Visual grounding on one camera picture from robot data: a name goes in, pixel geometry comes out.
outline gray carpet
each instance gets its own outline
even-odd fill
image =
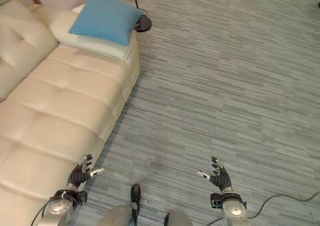
[[[139,35],[141,75],[96,164],[107,172],[69,225],[97,225],[135,182],[141,226],[175,209],[207,225],[218,189],[196,171],[212,155],[249,216],[272,195],[320,191],[318,0],[138,1],[153,22]],[[251,222],[320,225],[320,196],[275,198]]]

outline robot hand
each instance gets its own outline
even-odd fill
[[[103,168],[94,170],[94,171],[90,171],[90,169],[88,168],[89,165],[92,164],[91,162],[92,160],[92,156],[91,154],[85,156],[83,158],[83,160],[81,162],[79,162],[75,168],[72,170],[68,181],[67,181],[67,187],[68,188],[78,188],[80,186],[81,183],[87,181],[88,179],[90,179],[91,177],[102,173],[104,171]]]
[[[210,201],[212,208],[221,208],[223,218],[228,226],[248,226],[247,203],[241,199],[239,194],[234,193],[231,187],[230,177],[221,164],[220,160],[212,157],[213,174],[198,171],[201,177],[208,179],[213,185],[219,187],[221,194],[212,193]]]
[[[227,188],[231,189],[232,184],[230,177],[221,161],[215,157],[212,157],[212,162],[213,175],[206,174],[202,171],[198,171],[197,174],[208,179],[213,185],[219,187],[220,191],[223,191]]]

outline sofa cushion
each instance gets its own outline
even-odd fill
[[[80,158],[92,153],[95,163],[136,82],[137,56],[136,47],[124,62],[61,44],[0,103],[0,225],[29,225]]]
[[[57,46],[57,41],[16,0],[0,6],[0,102]]]

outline sofa armrest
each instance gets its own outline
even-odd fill
[[[115,57],[122,61],[127,59],[130,51],[137,43],[137,32],[135,30],[131,33],[128,46],[105,39],[69,34],[68,31],[77,19],[78,13],[57,10],[42,5],[31,5],[28,8],[47,25],[54,37],[61,43]]]

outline black lamp base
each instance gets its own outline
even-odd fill
[[[147,17],[146,15],[142,15],[134,29],[137,32],[146,32],[150,30],[151,26],[152,26],[152,21],[150,20],[150,18]]]

